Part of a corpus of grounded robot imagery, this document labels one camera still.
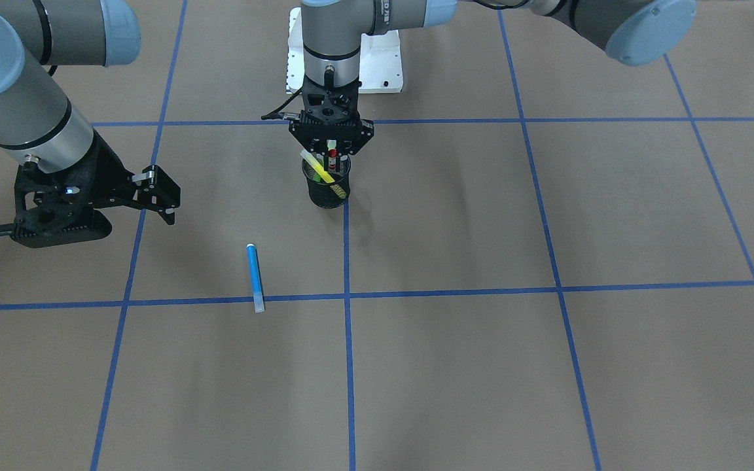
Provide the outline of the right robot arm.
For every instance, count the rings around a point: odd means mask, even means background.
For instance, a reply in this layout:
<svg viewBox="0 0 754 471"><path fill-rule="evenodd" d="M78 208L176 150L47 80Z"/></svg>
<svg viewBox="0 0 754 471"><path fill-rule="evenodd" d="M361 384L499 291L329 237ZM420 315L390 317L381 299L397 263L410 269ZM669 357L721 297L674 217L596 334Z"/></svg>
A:
<svg viewBox="0 0 754 471"><path fill-rule="evenodd" d="M156 165L126 169L53 77L63 65L129 65L140 50L125 1L0 1L0 149L18 163L0 237L29 248L102 239L108 207L175 224L179 185Z"/></svg>

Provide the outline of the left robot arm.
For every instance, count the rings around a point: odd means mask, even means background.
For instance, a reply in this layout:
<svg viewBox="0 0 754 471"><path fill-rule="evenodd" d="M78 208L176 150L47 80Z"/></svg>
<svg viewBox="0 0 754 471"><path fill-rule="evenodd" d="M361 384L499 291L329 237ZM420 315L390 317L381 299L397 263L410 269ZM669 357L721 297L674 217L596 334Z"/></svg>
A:
<svg viewBox="0 0 754 471"><path fill-rule="evenodd" d="M677 46L691 30L694 1L302 1L302 100L284 113L303 149L351 156L374 137L374 122L359 112L364 38L389 33L487 27L494 18L526 12L568 29L608 59L647 65Z"/></svg>

